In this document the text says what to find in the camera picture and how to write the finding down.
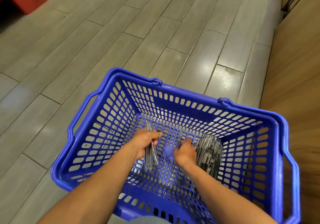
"hand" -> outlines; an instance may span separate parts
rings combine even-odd
[[[162,136],[162,132],[157,132],[153,130],[152,132],[146,132],[146,129],[138,129],[132,139],[127,143],[131,145],[135,152],[135,160],[140,159],[144,156],[144,148],[153,141],[154,147],[158,144],[158,138]]]
[[[174,149],[174,160],[186,171],[189,165],[195,165],[197,153],[195,147],[191,144],[192,139],[188,138],[181,142],[180,148]]]

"tile floor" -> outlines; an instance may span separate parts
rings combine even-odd
[[[66,194],[50,166],[85,96],[113,67],[259,107],[280,5],[50,0],[8,26],[0,34],[2,223],[33,224]]]

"person's right arm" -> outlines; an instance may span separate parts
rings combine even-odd
[[[174,160],[192,179],[218,224],[276,224],[266,212],[220,184],[196,165],[196,150],[186,139],[174,151]]]

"basket handle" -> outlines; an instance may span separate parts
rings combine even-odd
[[[277,118],[277,122],[282,127],[284,134],[280,137],[281,140],[281,150],[282,155],[286,157],[288,162],[291,165],[292,169],[292,214],[282,222],[282,224],[298,224],[301,221],[301,210],[300,210],[300,175],[299,175],[299,166],[292,157],[289,152],[289,126],[284,117],[278,115],[277,113],[266,111],[263,109],[254,109],[251,107],[247,107],[244,105],[239,105],[233,103],[229,98],[219,98],[218,103],[221,105],[228,107],[229,105],[235,108],[240,108],[243,110],[248,110],[254,113],[264,113],[266,115],[272,116],[273,118]]]

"forearm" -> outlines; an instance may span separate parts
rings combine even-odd
[[[276,224],[255,204],[220,184],[195,164],[185,169],[218,224]]]
[[[47,212],[38,224],[105,224],[135,161],[129,144]]]

